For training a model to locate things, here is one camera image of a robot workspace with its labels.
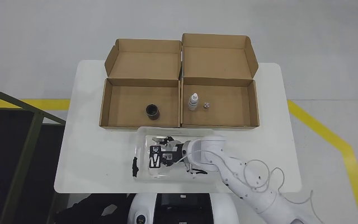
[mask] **cardboard box lid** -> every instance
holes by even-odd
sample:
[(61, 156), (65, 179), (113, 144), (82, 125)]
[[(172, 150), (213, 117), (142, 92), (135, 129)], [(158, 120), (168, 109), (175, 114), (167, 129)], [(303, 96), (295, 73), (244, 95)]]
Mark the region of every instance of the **cardboard box lid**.
[(106, 61), (109, 78), (178, 80), (179, 40), (117, 39)]
[(184, 80), (252, 79), (258, 63), (248, 36), (183, 34)]

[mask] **bottle cap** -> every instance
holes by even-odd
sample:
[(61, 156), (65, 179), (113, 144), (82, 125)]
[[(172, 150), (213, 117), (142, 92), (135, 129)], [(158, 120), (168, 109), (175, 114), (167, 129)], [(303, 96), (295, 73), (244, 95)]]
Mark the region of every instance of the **bottle cap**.
[(196, 100), (197, 100), (197, 94), (196, 94), (196, 92), (191, 96), (191, 99), (192, 99), (193, 101), (196, 101)]

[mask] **clear plastic tray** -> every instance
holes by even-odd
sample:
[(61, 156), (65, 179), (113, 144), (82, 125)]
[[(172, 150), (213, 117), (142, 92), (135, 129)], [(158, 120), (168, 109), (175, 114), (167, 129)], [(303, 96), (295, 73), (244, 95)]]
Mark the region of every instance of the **clear plastic tray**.
[(153, 137), (165, 138), (171, 136), (174, 140), (184, 143), (189, 140), (201, 138), (203, 136), (213, 135), (214, 131), (211, 129), (186, 129), (186, 128), (154, 128), (154, 127), (140, 127), (136, 133), (136, 148), (135, 157), (137, 158), (136, 165), (139, 169), (137, 176), (134, 177), (136, 181), (169, 181), (169, 182), (214, 182), (219, 178), (218, 172), (208, 172), (208, 174), (193, 175), (186, 171), (186, 166), (183, 162), (172, 165), (170, 167), (162, 166), (158, 169), (149, 168), (149, 147), (155, 145), (156, 142), (152, 140)]

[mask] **yellow line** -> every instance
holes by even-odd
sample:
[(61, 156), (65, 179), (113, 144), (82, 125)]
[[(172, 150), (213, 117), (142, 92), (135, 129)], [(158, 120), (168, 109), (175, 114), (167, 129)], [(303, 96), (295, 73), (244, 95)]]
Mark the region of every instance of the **yellow line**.
[(354, 155), (353, 148), (342, 138), (321, 124), (316, 118), (312, 117), (302, 108), (297, 106), (297, 104), (291, 100), (288, 100), (287, 103), (291, 114), (293, 114), (301, 122), (319, 134), (324, 140), (336, 147), (342, 153), (343, 161), (352, 186), (353, 195), (358, 206), (358, 163)]
[[(41, 110), (68, 110), (70, 99), (22, 99), (22, 101)], [(297, 104), (288, 100), (289, 111), (310, 129), (319, 134), (324, 140), (336, 147), (343, 156), (343, 161), (352, 186), (352, 191), (358, 206), (358, 163), (353, 148), (338, 135), (321, 124), (316, 118), (309, 115)], [(0, 108), (17, 108), (0, 100)]]
[[(70, 99), (21, 99), (41, 110), (68, 110)], [(18, 108), (8, 102), (0, 100), (0, 108)]]

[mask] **dark railing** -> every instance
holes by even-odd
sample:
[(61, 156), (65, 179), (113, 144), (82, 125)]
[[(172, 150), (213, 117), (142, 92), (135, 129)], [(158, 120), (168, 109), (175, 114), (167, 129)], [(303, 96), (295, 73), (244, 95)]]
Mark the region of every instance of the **dark railing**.
[(7, 194), (7, 198), (3, 207), (3, 211), (0, 217), (0, 224), (12, 223), (15, 211), (17, 208), (17, 203), (21, 195), (21, 191), (26, 179), (27, 171), (29, 169), (32, 156), (34, 154), (35, 146), (37, 139), (40, 134), (41, 126), (43, 125), (44, 118), (53, 120), (59, 125), (65, 125), (66, 121), (53, 116), (43, 110), (40, 110), (30, 104), (27, 104), (21, 100), (18, 100), (12, 96), (0, 92), (0, 100), (4, 100), (10, 104), (16, 105), (24, 110), (28, 110), (34, 113), (32, 117), (32, 122), (30, 125), (29, 132), (25, 143), (22, 148), (20, 158), (14, 173), (14, 176), (11, 181), (10, 189)]

